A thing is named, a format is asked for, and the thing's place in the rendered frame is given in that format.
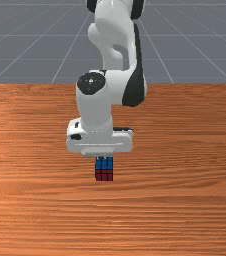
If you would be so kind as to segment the many-coloured puzzle cube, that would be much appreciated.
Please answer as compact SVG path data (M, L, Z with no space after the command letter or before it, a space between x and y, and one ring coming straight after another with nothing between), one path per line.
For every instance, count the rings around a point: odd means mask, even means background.
M97 181L113 180L113 158L97 157L95 162L95 179Z

